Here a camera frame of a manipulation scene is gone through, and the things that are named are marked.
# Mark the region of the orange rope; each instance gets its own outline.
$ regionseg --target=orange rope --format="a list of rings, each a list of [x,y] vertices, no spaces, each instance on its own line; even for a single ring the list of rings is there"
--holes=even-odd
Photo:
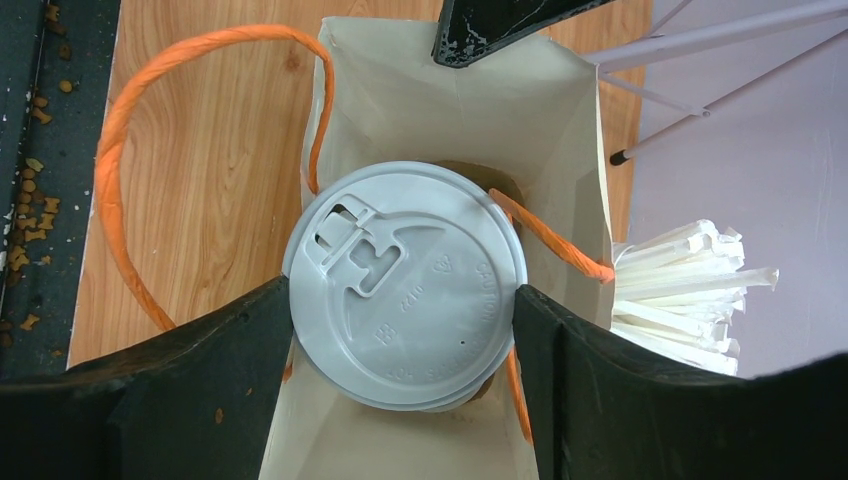
[[[97,212],[103,225],[103,233],[112,256],[115,258],[118,271],[124,283],[135,296],[139,305],[150,316],[159,329],[163,331],[176,328],[174,321],[156,302],[150,291],[138,274],[127,249],[126,232],[124,231],[124,207],[121,196],[120,166],[124,142],[129,131],[129,121],[136,104],[147,87],[174,68],[195,60],[213,50],[236,43],[257,40],[295,40],[312,53],[321,58],[324,65],[324,108],[318,120],[318,129],[309,154],[307,186],[313,194],[318,193],[318,157],[321,145],[327,133],[330,112],[335,93],[335,73],[330,54],[315,38],[284,25],[245,25],[210,32],[197,37],[175,43],[156,55],[147,65],[135,74],[121,94],[115,100],[103,123],[100,143],[97,146],[97,161],[94,170],[96,188]],[[489,194],[501,206],[507,215],[514,216],[537,235],[561,259],[574,265],[578,270],[602,282],[612,280],[614,273],[611,268],[599,265],[583,255],[574,245],[554,233],[541,220],[512,201],[510,198],[492,189]],[[530,419],[527,405],[521,389],[518,375],[518,365],[515,348],[507,357],[507,377],[513,404],[521,423],[524,438],[531,444],[533,437],[530,430]],[[291,365],[286,367],[284,380],[292,374]]]

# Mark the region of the paper bag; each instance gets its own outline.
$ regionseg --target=paper bag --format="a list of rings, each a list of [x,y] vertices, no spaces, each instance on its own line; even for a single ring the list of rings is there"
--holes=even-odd
[[[325,19],[336,100],[318,162],[322,188],[379,162],[458,161],[504,172],[524,204],[607,264],[611,237],[595,66],[534,35],[460,70],[430,56],[436,24]],[[305,172],[324,71],[316,62]],[[304,184],[304,208],[313,196]],[[560,261],[525,232],[530,283],[609,328],[614,286]],[[444,413],[388,412],[339,394],[294,350],[262,478],[535,479],[502,372],[481,399]]]

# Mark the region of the wooden tabletop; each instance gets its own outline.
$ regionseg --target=wooden tabletop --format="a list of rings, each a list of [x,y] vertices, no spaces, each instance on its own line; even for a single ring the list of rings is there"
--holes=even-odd
[[[123,0],[109,103],[152,56],[220,28],[281,23],[316,35],[332,15],[435,20],[441,0]],[[647,31],[651,0],[618,0],[545,29],[578,53]],[[177,323],[278,275],[301,212],[298,163],[313,57],[294,42],[242,44],[179,67],[133,116],[122,182],[129,251]],[[641,69],[621,75],[641,85]],[[638,97],[601,84],[607,154],[636,142]],[[608,168],[613,235],[626,237],[632,162]],[[160,333],[124,286],[96,212],[89,224],[69,365]]]

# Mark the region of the paper-wrapped straw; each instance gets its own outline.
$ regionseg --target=paper-wrapped straw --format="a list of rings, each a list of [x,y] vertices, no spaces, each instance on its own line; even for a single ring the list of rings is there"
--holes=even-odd
[[[668,358],[736,375],[739,343],[728,337],[748,287],[777,285],[775,268],[740,271],[745,251],[733,229],[709,220],[647,242],[616,245],[612,331]]]

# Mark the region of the white wall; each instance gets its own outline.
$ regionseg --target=white wall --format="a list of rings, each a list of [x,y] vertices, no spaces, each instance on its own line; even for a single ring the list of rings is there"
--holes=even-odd
[[[654,19],[678,2],[654,0]],[[695,0],[661,32],[803,3]],[[704,105],[845,28],[848,18],[658,63],[646,88]],[[680,117],[646,101],[641,136]],[[748,267],[780,268],[777,291],[751,289],[734,316],[740,375],[848,350],[848,36],[643,153],[633,191],[631,241],[708,218],[744,235]]]

